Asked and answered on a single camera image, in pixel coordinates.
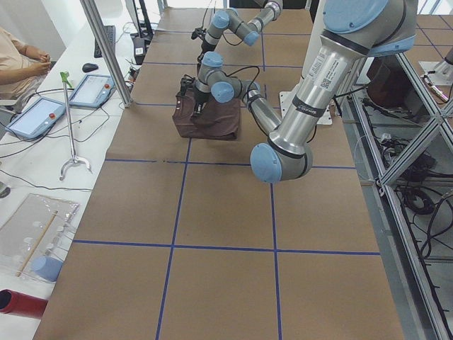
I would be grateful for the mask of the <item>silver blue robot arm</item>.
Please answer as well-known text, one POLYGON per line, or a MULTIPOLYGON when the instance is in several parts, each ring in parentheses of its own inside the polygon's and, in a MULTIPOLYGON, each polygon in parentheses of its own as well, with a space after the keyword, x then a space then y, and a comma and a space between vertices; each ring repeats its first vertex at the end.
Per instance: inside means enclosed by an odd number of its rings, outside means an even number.
POLYGON ((418 4, 405 0, 327 1, 319 8, 323 19, 319 51, 283 116, 261 96, 256 83, 227 76, 222 56, 215 50, 226 30, 247 45, 254 44, 283 10, 281 1, 262 1, 260 5, 261 12, 250 21, 243 21, 232 8, 213 16, 198 58, 194 112, 200 114, 209 98, 219 103, 240 99, 267 135, 267 141, 251 152, 253 173, 261 181, 277 183, 300 178, 311 169, 308 138, 353 63, 412 48, 418 4))
POLYGON ((209 27, 202 34, 201 53, 198 59, 201 60, 207 52, 216 50, 226 30, 230 30, 241 42, 252 46, 264 27, 276 21, 283 10, 283 1, 256 1, 256 3, 262 7, 262 10, 248 22, 245 22, 233 8, 216 12, 209 27))

